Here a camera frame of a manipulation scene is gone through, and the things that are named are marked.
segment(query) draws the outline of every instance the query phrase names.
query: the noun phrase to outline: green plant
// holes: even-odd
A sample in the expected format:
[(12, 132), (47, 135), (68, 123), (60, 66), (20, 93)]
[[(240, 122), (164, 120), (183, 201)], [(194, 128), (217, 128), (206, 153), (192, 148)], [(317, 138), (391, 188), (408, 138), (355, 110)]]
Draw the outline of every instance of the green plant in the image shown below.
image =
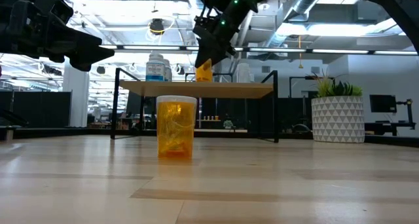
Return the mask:
[(315, 80), (318, 82), (317, 90), (319, 98), (328, 96), (362, 96), (362, 89), (359, 86), (342, 83), (341, 81), (336, 84), (335, 80), (327, 75), (327, 72), (323, 72), (323, 77), (314, 75)]

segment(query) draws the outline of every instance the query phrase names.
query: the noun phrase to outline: translucent orange container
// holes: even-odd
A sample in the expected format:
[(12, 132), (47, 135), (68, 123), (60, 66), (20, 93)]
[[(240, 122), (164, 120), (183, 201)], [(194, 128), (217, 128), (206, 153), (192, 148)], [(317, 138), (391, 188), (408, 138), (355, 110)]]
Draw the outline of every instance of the translucent orange container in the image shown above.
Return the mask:
[(157, 98), (159, 158), (192, 158), (196, 99), (186, 96)]
[(199, 68), (196, 69), (197, 82), (212, 82), (212, 61), (207, 60)]

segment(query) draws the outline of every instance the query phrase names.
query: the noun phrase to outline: potted plant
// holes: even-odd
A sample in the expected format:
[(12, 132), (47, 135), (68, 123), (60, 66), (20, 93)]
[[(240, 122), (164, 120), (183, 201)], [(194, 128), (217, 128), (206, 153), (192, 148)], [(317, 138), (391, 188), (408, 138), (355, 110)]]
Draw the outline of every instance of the potted plant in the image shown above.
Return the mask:
[(336, 84), (328, 76), (316, 77), (318, 97), (312, 99), (315, 141), (363, 143), (365, 139), (362, 89)]

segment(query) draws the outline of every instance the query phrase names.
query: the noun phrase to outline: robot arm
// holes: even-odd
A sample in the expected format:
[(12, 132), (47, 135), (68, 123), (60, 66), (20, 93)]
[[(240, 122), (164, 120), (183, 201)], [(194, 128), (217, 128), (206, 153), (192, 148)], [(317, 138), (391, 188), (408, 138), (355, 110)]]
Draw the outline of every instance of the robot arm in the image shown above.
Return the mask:
[(115, 54), (101, 39), (66, 26), (73, 9), (63, 0), (0, 0), (0, 53), (48, 57), (81, 70)]
[[(261, 1), (263, 0), (203, 0), (204, 9), (216, 9), (222, 13), (215, 17), (201, 15), (195, 18), (193, 31), (200, 37), (195, 67), (200, 67), (208, 59), (216, 64), (227, 57), (226, 53), (234, 55), (230, 40), (239, 31), (238, 27), (247, 13), (250, 10), (257, 12), (257, 3)], [(419, 51), (419, 0), (369, 1), (382, 5)]]

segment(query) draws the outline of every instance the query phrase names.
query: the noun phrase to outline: white geometric planter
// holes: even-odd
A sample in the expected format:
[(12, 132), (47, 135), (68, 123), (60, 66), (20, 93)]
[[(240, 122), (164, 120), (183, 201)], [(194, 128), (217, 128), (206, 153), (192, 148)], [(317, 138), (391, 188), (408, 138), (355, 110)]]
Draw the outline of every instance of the white geometric planter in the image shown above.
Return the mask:
[(312, 120), (315, 141), (364, 142), (364, 109), (360, 96), (312, 99)]

